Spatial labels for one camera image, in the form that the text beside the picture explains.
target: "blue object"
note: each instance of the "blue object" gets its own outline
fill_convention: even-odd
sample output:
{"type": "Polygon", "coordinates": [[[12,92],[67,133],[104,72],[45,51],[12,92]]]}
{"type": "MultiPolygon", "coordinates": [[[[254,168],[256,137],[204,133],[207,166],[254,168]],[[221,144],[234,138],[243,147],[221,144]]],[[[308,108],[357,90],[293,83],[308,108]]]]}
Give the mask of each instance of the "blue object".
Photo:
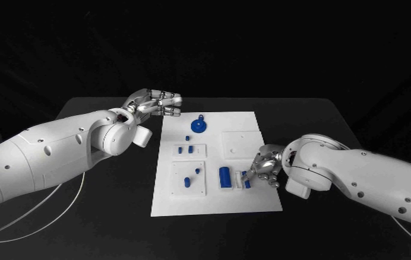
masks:
{"type": "Polygon", "coordinates": [[[191,178],[186,177],[185,178],[185,187],[189,188],[189,186],[191,186],[191,178]]]}
{"type": "Polygon", "coordinates": [[[246,188],[247,189],[250,189],[251,188],[251,184],[250,184],[250,180],[247,180],[246,182],[244,182],[244,185],[246,185],[246,188]]]}
{"type": "Polygon", "coordinates": [[[192,123],[191,123],[191,130],[197,133],[202,133],[208,128],[208,124],[204,121],[204,115],[199,115],[199,119],[197,119],[192,123]]]}
{"type": "Polygon", "coordinates": [[[221,167],[220,174],[221,174],[221,187],[231,188],[230,168],[221,167]]]}

